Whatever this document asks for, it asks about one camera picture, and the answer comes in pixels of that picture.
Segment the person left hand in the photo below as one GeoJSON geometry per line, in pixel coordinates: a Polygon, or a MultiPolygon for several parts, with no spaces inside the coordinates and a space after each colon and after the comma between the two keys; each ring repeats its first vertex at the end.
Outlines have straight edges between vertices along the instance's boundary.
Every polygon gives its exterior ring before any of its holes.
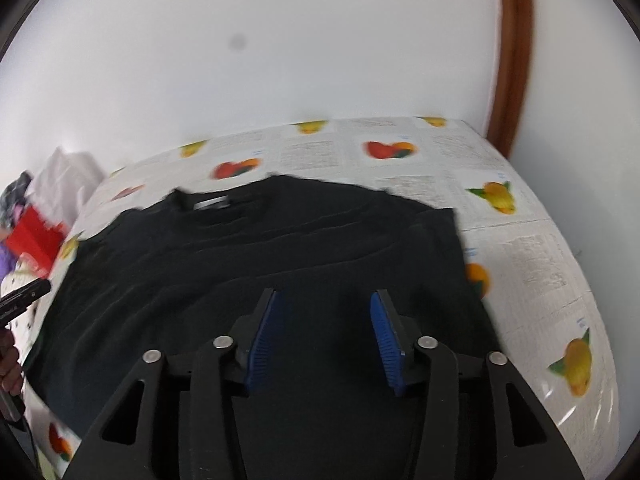
{"type": "Polygon", "coordinates": [[[24,385],[24,374],[20,364],[20,352],[15,347],[12,332],[6,328],[1,330],[1,390],[10,396],[18,396],[24,385]]]}

